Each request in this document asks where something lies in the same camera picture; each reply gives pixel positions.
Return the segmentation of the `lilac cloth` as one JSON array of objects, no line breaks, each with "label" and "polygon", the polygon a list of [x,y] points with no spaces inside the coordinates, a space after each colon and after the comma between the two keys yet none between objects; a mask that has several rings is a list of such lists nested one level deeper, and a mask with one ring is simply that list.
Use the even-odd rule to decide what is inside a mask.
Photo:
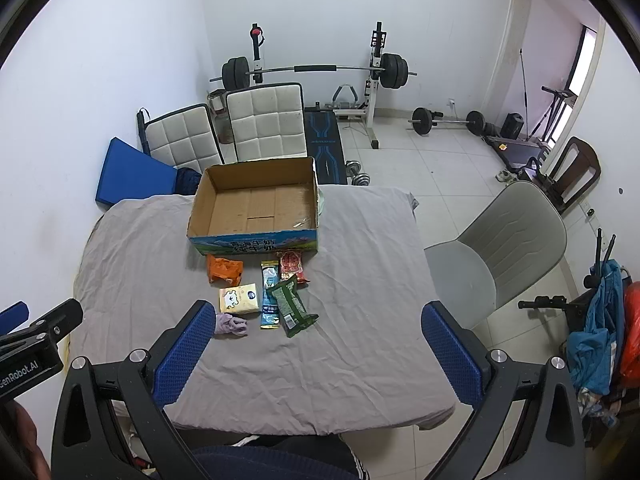
[{"label": "lilac cloth", "polygon": [[247,322],[229,313],[217,313],[214,335],[244,337],[247,335]]}]

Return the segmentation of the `orange snack packet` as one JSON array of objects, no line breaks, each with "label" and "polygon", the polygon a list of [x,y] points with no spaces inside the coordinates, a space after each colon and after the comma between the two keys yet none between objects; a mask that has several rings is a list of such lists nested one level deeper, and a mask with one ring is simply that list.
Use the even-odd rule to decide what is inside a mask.
[{"label": "orange snack packet", "polygon": [[244,263],[239,260],[206,256],[206,273],[209,283],[224,281],[230,286],[239,286],[242,280]]}]

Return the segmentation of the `yellow Vinda tissue pack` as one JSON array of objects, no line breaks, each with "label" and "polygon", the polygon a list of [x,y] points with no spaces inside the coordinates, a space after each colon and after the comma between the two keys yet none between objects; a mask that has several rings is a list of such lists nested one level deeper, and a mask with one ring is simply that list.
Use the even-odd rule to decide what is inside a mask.
[{"label": "yellow Vinda tissue pack", "polygon": [[257,289],[254,283],[218,290],[218,306],[220,313],[231,315],[250,315],[260,312]]}]

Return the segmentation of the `green snack bag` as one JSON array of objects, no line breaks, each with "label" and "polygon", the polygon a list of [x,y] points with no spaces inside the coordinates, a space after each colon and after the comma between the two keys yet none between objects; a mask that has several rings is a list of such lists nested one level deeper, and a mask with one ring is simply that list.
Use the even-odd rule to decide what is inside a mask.
[{"label": "green snack bag", "polygon": [[294,337],[317,322],[319,315],[309,313],[299,297],[296,278],[280,281],[269,291],[277,300],[280,320],[288,338]]}]

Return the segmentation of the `red floral snack bag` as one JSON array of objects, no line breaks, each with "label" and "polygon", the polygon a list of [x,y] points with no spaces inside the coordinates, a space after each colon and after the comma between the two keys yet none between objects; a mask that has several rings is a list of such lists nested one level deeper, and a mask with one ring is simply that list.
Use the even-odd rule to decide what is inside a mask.
[{"label": "red floral snack bag", "polygon": [[280,279],[287,281],[296,278],[296,283],[306,285],[309,283],[303,267],[303,256],[299,250],[286,250],[278,255],[280,266]]}]

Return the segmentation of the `blue foam mat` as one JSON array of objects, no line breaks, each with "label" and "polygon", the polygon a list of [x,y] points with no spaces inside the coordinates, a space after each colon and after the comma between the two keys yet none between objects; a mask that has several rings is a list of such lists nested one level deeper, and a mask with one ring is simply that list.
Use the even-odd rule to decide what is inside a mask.
[{"label": "blue foam mat", "polygon": [[108,144],[96,201],[113,206],[121,200],[144,200],[175,191],[177,170],[113,138]]}]

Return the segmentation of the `light blue snack sachet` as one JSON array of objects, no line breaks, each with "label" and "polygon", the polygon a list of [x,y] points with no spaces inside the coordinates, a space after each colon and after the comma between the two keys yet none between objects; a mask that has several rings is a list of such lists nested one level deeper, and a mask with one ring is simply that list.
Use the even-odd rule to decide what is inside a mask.
[{"label": "light blue snack sachet", "polygon": [[269,289],[280,281],[279,263],[277,260],[262,262],[262,313],[260,314],[260,328],[275,330],[279,327],[280,318],[278,303]]}]

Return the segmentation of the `white quilted chair left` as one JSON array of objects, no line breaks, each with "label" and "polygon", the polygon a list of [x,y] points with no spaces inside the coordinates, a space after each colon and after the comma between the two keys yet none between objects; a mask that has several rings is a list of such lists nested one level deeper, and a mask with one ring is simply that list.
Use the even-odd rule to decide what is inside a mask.
[{"label": "white quilted chair left", "polygon": [[223,165],[212,114],[204,103],[179,108],[157,118],[140,108],[138,135],[142,152],[175,169],[201,174],[210,166]]}]

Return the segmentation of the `white quilted chair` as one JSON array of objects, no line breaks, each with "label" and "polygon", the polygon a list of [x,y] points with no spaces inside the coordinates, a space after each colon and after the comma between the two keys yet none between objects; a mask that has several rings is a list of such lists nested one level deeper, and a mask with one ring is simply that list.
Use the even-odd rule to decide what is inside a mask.
[{"label": "white quilted chair", "polygon": [[298,82],[231,91],[227,108],[239,162],[307,156],[303,87]]},{"label": "white quilted chair", "polygon": [[179,108],[157,118],[140,108],[138,135],[142,152],[175,169],[201,174],[210,166],[223,165],[212,114],[204,103]]}]

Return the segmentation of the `white quilted chair right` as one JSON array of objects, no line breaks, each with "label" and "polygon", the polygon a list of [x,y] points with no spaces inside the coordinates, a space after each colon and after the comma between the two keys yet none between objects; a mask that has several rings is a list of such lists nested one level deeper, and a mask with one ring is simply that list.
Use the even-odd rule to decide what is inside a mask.
[{"label": "white quilted chair right", "polygon": [[307,156],[303,87],[298,82],[231,91],[227,108],[239,162]]}]

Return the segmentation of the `black speaker box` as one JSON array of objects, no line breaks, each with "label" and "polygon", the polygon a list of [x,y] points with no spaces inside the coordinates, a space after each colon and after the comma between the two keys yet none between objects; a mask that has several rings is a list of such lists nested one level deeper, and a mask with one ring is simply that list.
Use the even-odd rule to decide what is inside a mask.
[{"label": "black speaker box", "polygon": [[520,135],[524,126],[524,118],[518,113],[509,113],[506,115],[502,127],[500,129],[500,136],[505,139],[516,140]]}]

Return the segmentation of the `chrome dumbbell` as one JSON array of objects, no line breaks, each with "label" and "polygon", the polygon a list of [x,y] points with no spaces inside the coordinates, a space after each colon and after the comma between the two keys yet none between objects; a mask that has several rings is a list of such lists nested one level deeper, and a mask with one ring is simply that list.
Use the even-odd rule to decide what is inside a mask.
[{"label": "chrome dumbbell", "polygon": [[351,185],[369,186],[370,176],[362,170],[359,160],[351,159],[345,162],[345,174]]}]

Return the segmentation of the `floor barbell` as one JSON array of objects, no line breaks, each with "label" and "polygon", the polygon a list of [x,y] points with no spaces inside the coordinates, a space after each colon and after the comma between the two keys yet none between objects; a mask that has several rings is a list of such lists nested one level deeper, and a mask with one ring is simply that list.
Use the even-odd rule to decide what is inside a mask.
[{"label": "floor barbell", "polygon": [[425,107],[417,107],[408,123],[419,136],[427,136],[434,127],[441,125],[462,125],[470,133],[481,136],[486,125],[484,115],[478,110],[471,110],[464,119],[459,119],[447,118],[441,112],[432,112]]}]

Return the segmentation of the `black blue weight bench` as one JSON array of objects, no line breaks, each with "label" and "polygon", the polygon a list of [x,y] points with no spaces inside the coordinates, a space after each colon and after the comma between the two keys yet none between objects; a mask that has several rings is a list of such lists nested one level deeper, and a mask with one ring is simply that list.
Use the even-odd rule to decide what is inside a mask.
[{"label": "black blue weight bench", "polygon": [[332,110],[304,110],[307,154],[319,184],[347,184],[340,129]]}]

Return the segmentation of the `barbell on rack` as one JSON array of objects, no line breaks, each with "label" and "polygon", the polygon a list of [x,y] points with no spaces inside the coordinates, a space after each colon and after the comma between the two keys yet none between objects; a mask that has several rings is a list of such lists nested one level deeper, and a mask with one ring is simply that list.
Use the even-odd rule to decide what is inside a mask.
[{"label": "barbell on rack", "polygon": [[409,70],[408,62],[399,54],[384,53],[380,64],[375,66],[348,66],[335,64],[303,64],[273,68],[250,69],[248,59],[229,58],[221,69],[218,77],[210,78],[210,82],[221,82],[226,90],[245,89],[250,85],[253,76],[264,76],[275,73],[334,73],[334,72],[363,72],[377,80],[383,88],[402,88],[416,72]]}]

